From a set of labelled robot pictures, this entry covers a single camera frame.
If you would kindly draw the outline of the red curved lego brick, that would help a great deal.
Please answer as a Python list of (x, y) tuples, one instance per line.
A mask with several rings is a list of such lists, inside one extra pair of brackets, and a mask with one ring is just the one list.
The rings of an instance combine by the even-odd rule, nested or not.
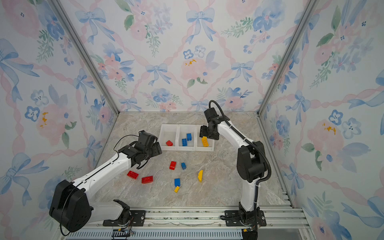
[(128, 176), (129, 178), (132, 178), (132, 179), (136, 180), (136, 179), (139, 177), (139, 174), (136, 173), (136, 172), (133, 172), (133, 171), (129, 171), (129, 172), (127, 173), (127, 176)]

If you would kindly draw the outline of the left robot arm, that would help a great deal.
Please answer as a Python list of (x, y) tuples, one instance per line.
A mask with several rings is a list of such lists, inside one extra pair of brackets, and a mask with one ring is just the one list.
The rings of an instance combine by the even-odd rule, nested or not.
[(105, 163), (71, 182), (61, 181), (55, 188), (49, 215), (59, 223), (60, 230), (74, 233), (88, 223), (111, 221), (126, 227), (133, 221), (129, 205), (120, 200), (110, 203), (92, 202), (93, 196), (120, 173), (132, 167), (142, 168), (162, 154), (158, 138), (144, 130), (136, 141), (120, 148)]

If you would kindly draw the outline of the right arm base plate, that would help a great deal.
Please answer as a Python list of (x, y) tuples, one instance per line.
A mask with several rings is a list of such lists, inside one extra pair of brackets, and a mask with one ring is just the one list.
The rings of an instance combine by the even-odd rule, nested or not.
[(239, 211), (224, 211), (224, 215), (220, 216), (222, 221), (225, 221), (227, 227), (246, 227), (251, 228), (255, 226), (257, 221), (257, 227), (265, 227), (267, 225), (265, 214), (262, 210), (257, 210), (257, 215), (253, 212), (250, 214), (240, 214)]

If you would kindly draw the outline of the long red lego brick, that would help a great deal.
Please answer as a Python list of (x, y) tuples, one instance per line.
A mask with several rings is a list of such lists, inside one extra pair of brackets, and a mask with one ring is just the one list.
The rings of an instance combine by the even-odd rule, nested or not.
[(153, 176), (143, 177), (142, 178), (142, 184), (149, 184), (154, 181)]

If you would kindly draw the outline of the yellow long lego brick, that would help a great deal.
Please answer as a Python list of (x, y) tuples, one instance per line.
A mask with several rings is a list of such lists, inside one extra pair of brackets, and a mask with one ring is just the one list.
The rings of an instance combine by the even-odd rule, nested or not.
[(208, 145), (208, 138), (202, 137), (202, 143), (203, 143), (203, 145)]

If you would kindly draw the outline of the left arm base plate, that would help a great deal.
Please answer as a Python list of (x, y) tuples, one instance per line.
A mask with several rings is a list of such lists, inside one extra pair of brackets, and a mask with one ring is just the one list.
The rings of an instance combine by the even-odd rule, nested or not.
[(104, 227), (143, 227), (146, 218), (145, 210), (123, 210), (116, 220), (105, 220)]

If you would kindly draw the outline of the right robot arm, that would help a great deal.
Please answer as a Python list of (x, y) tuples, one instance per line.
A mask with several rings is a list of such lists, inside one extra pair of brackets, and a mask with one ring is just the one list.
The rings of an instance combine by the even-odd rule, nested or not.
[(208, 123), (201, 127), (200, 136), (212, 140), (223, 137), (237, 150), (236, 167), (243, 180), (239, 219), (245, 226), (255, 226), (255, 221), (260, 215), (259, 185), (269, 180), (272, 173), (264, 145), (243, 135), (227, 116), (218, 115), (215, 108), (205, 110), (204, 115)]

